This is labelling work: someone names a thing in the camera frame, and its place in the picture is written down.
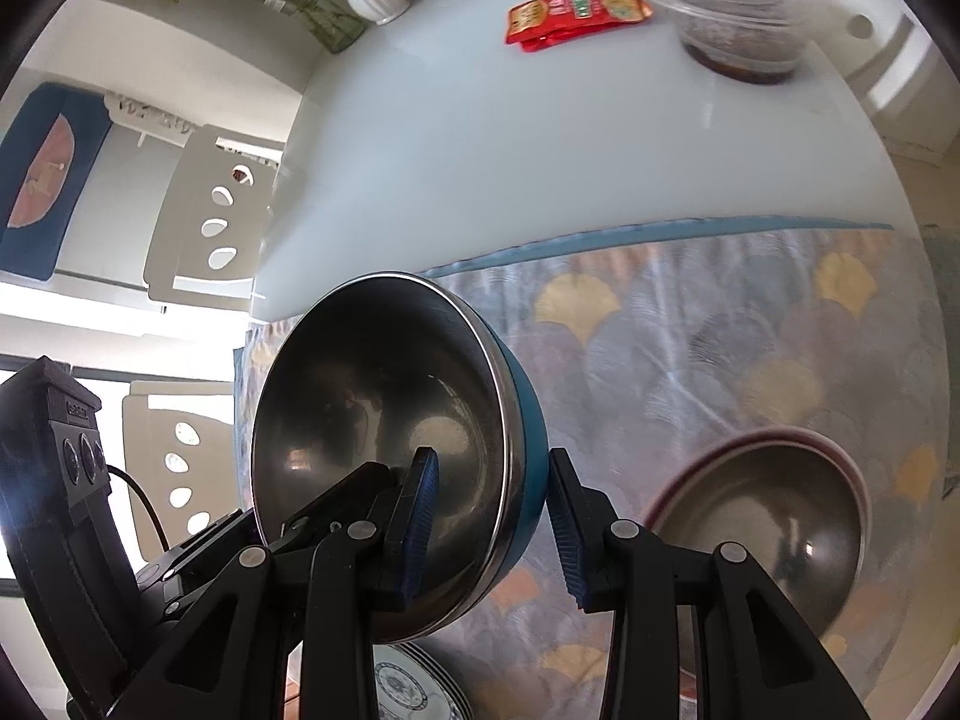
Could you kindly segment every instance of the stacked plates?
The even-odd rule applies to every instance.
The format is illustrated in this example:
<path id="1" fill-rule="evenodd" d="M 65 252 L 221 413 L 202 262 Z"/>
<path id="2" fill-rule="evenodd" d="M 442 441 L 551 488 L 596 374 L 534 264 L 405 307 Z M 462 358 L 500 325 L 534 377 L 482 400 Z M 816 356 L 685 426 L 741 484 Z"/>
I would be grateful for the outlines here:
<path id="1" fill-rule="evenodd" d="M 380 720 L 472 720 L 467 696 L 415 644 L 373 647 Z"/>
<path id="2" fill-rule="evenodd" d="M 410 659 L 420 664 L 424 671 L 440 684 L 440 688 L 450 702 L 450 720 L 473 720 L 473 710 L 470 708 L 467 694 L 460 690 L 460 686 L 454 682 L 443 666 L 415 644 L 397 644 L 394 649 L 410 656 Z"/>

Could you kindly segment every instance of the chair backrest hole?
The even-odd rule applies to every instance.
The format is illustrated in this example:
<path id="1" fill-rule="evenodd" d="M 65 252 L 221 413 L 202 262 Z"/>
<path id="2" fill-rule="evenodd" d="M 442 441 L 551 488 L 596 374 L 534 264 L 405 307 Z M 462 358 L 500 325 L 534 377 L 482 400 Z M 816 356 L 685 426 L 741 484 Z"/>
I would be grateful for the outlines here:
<path id="1" fill-rule="evenodd" d="M 862 13 L 858 13 L 847 22 L 847 33 L 860 40 L 867 40 L 874 34 L 874 23 Z"/>
<path id="2" fill-rule="evenodd" d="M 246 165 L 234 165 L 232 170 L 233 180 L 245 187 L 253 186 L 253 173 Z"/>
<path id="3" fill-rule="evenodd" d="M 187 503 L 190 502 L 190 498 L 193 497 L 193 490 L 190 488 L 176 488 L 175 490 L 170 490 L 170 505 L 174 509 L 182 509 Z"/>
<path id="4" fill-rule="evenodd" d="M 227 220 L 225 218 L 209 218 L 200 225 L 200 234 L 204 238 L 213 238 L 227 229 Z"/>
<path id="5" fill-rule="evenodd" d="M 210 196 L 217 205 L 233 205 L 233 195 L 227 187 L 214 187 Z"/>
<path id="6" fill-rule="evenodd" d="M 187 461 L 176 452 L 167 452 L 167 456 L 163 458 L 163 464 L 167 466 L 167 470 L 171 473 L 186 473 L 190 470 Z"/>
<path id="7" fill-rule="evenodd" d="M 194 430 L 193 425 L 186 422 L 178 422 L 174 425 L 174 435 L 176 440 L 185 443 L 187 446 L 197 446 L 200 443 L 200 436 L 197 435 L 197 431 Z"/>
<path id="8" fill-rule="evenodd" d="M 236 257 L 237 250 L 233 247 L 215 248 L 206 258 L 206 264 L 215 271 L 222 271 Z"/>
<path id="9" fill-rule="evenodd" d="M 186 521 L 186 532 L 195 536 L 210 524 L 210 512 L 197 512 Z"/>

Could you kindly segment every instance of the black cable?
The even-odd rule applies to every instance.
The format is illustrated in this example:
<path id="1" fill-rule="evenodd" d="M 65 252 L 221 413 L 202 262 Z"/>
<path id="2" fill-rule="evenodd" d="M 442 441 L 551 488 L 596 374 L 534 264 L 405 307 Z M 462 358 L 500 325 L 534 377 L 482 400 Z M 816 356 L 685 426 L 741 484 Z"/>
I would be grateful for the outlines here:
<path id="1" fill-rule="evenodd" d="M 167 536 L 163 533 L 160 518 L 157 517 L 154 507 L 150 505 L 150 499 L 147 498 L 147 493 L 144 493 L 143 488 L 133 480 L 133 476 L 128 474 L 127 471 L 120 470 L 117 466 L 110 466 L 109 464 L 107 465 L 107 470 L 114 476 L 123 479 L 123 481 L 127 483 L 127 486 L 136 493 L 136 497 L 140 499 L 143 508 L 147 509 L 147 514 L 150 514 L 151 522 L 154 524 L 154 528 L 157 530 L 157 537 L 160 539 L 160 546 L 163 547 L 164 552 L 169 552 L 170 543 L 167 541 Z"/>

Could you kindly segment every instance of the white chair back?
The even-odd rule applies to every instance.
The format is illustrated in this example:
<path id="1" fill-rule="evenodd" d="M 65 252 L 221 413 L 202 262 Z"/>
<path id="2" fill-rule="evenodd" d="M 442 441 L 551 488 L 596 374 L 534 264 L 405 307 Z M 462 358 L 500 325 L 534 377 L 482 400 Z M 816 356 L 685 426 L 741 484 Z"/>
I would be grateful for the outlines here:
<path id="1" fill-rule="evenodd" d="M 915 95 L 939 56 L 903 0 L 824 0 L 832 27 L 818 41 L 851 84 L 869 116 L 896 114 Z"/>
<path id="2" fill-rule="evenodd" d="M 184 402 L 184 396 L 194 401 L 229 398 L 230 403 L 224 405 L 232 410 L 232 385 L 133 382 L 123 400 L 127 472 L 143 488 L 167 541 L 174 546 L 240 507 L 233 428 L 222 420 L 186 410 L 151 409 L 154 396 L 167 396 L 167 402 L 174 405 Z M 146 509 L 132 491 L 130 501 L 140 553 L 150 562 L 163 549 Z"/>
<path id="3" fill-rule="evenodd" d="M 253 153 L 283 148 L 219 127 L 190 135 L 160 208 L 143 280 L 158 302 L 248 311 L 277 169 L 218 142 Z"/>

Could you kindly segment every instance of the red snack package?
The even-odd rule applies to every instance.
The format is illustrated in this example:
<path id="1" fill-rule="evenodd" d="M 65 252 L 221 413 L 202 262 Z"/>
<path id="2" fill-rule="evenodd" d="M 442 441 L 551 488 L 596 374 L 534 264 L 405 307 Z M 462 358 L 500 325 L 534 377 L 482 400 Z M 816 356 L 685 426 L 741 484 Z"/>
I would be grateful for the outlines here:
<path id="1" fill-rule="evenodd" d="M 640 23 L 653 15 L 644 0 L 532 0 L 510 10 L 506 42 L 525 52 Z"/>

